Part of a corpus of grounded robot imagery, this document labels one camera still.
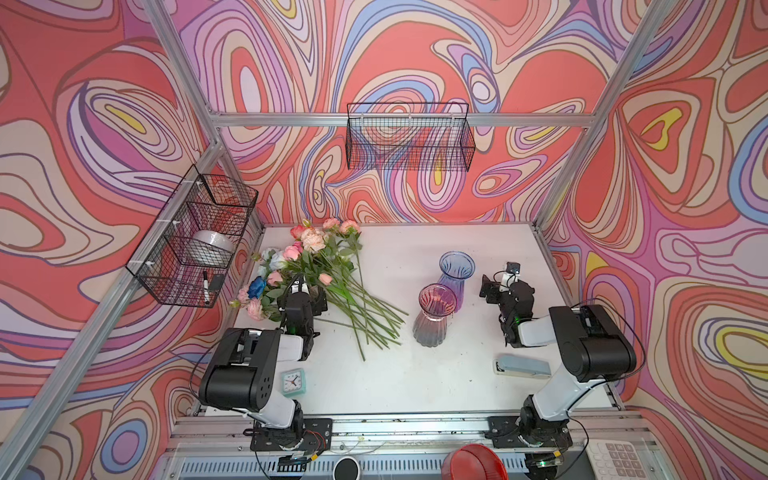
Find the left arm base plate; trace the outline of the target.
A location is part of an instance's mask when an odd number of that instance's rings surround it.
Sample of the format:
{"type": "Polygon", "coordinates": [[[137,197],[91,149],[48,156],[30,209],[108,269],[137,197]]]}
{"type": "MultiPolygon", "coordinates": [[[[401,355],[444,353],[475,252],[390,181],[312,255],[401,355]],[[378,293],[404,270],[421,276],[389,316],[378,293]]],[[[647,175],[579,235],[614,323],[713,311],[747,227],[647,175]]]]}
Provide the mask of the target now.
{"type": "Polygon", "coordinates": [[[255,422],[250,429],[250,450],[261,452],[322,453],[332,446],[333,420],[303,419],[286,429],[269,428],[255,422]]]}

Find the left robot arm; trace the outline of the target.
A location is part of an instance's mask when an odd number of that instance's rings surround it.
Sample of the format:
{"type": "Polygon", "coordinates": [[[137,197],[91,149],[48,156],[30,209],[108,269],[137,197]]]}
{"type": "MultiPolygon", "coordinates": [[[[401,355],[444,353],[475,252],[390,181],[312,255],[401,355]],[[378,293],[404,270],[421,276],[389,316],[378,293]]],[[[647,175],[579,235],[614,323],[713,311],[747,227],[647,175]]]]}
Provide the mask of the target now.
{"type": "Polygon", "coordinates": [[[280,362],[308,359],[319,333],[314,320],[328,309],[325,292],[290,293],[276,329],[230,328],[218,343],[198,387],[205,407],[245,415],[251,449],[321,453],[330,444],[332,421],[307,420],[300,403],[281,391],[288,379],[280,362]]]}

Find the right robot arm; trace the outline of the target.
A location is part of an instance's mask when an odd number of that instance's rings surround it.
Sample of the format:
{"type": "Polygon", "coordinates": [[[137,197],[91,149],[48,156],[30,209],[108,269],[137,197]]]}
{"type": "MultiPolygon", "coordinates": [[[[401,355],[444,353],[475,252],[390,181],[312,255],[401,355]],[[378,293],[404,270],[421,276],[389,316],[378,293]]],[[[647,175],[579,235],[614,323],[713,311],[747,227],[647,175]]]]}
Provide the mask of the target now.
{"type": "Polygon", "coordinates": [[[493,416],[485,433],[496,448],[567,449],[573,441],[570,414],[592,389],[618,381],[637,366],[634,347],[600,305],[555,306],[532,316],[535,289],[523,281],[482,277],[479,296],[499,307],[507,346],[555,345],[561,365],[516,417],[493,416]]]}

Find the blue rose stem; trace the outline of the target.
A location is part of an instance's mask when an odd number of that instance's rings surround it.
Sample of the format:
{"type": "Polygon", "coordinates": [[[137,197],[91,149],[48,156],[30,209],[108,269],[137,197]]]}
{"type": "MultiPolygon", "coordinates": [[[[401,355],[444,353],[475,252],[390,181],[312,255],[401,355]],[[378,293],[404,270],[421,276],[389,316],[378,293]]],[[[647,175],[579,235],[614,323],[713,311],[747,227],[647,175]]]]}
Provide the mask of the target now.
{"type": "Polygon", "coordinates": [[[260,299],[266,286],[267,282],[262,276],[256,277],[246,290],[248,299],[260,299]]]}

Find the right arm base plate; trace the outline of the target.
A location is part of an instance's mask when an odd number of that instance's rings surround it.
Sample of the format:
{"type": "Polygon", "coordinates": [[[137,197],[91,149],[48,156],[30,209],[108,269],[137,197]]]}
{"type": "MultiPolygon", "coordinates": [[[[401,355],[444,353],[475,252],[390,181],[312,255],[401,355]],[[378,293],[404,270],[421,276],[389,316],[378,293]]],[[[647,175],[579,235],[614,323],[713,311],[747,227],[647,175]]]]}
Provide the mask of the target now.
{"type": "Polygon", "coordinates": [[[522,419],[520,416],[490,416],[484,437],[492,441],[496,449],[503,448],[554,448],[567,450],[573,439],[566,421],[522,419]]]}

